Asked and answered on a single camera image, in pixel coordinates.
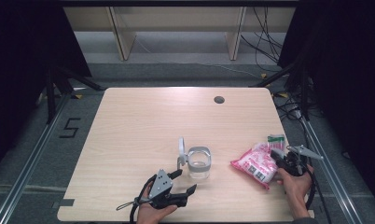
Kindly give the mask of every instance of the pink bag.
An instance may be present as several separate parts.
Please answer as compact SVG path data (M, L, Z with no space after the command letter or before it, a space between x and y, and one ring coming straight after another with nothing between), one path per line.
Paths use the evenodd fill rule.
M239 160L230 163L234 168L246 172L269 189L269 182L278 168L270 154L269 143L259 143L246 151Z

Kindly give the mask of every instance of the gray floor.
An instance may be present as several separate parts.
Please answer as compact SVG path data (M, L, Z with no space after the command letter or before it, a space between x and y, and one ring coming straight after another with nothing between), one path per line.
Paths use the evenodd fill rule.
M92 80L105 87L247 87L258 83L261 74L272 74L265 69L279 69L264 55L256 55L244 42L240 45L237 61L230 61L224 36L220 33L141 33L126 62L118 59L112 34L76 33L76 36L89 63ZM244 36L252 43L257 41L254 35ZM285 37L284 34L273 36L279 42ZM286 79L280 78L268 88L271 92L282 91ZM85 88L74 80L71 82L74 87ZM80 98L68 100L8 223L61 223L57 219L58 203L74 172L103 96L102 92L91 89L79 90L75 94ZM286 98L274 98L277 105L283 105L286 101ZM321 111L313 108L310 112L310 123L362 223L375 223L375 199L370 190L351 161L341 155L340 142ZM80 119L70 123L78 127L76 136L61 138L62 135L72 134L71 130L64 129L70 118ZM0 164L0 205L45 129L46 121L47 104L43 99L26 123L25 132L21 133ZM298 121L283 119L282 123L290 145L305 144L304 131ZM321 165L317 161L313 161L313 165L332 223L348 223ZM311 209L320 223L328 223L318 191Z

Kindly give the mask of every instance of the glass cup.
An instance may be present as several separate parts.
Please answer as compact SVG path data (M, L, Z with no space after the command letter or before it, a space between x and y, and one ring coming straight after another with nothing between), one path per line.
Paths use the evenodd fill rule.
M205 179L210 175L211 152L207 147L193 147L187 154L188 174L194 179Z

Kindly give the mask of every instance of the wooden table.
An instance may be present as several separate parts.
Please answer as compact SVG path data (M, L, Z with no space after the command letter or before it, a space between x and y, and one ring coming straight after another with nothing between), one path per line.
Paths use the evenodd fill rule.
M217 104L215 97L225 99ZM187 206L164 222L290 221L283 187L270 190L236 170L239 159L269 134L284 133L271 95L261 88L111 88L92 123L58 218L62 221L128 221L131 207L159 169L176 170L178 138L185 147L208 147L208 179L194 181L188 167L174 180L173 193L197 183Z

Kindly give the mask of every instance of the human hand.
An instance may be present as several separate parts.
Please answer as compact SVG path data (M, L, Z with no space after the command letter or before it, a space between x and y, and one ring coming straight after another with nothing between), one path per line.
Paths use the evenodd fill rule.
M313 168L310 165L307 165L307 168L313 174ZM283 168L279 168L278 173L281 175L283 180L279 180L277 182L284 185L286 198L293 218L298 219L301 217L309 217L310 214L308 213L304 202L304 196L310 189L312 183L308 172L302 176L293 176Z
M143 197L147 198L152 187L151 182L145 189ZM178 207L169 205L162 209L153 208L149 203L143 203L139 206L137 224L157 224L166 216L174 212Z

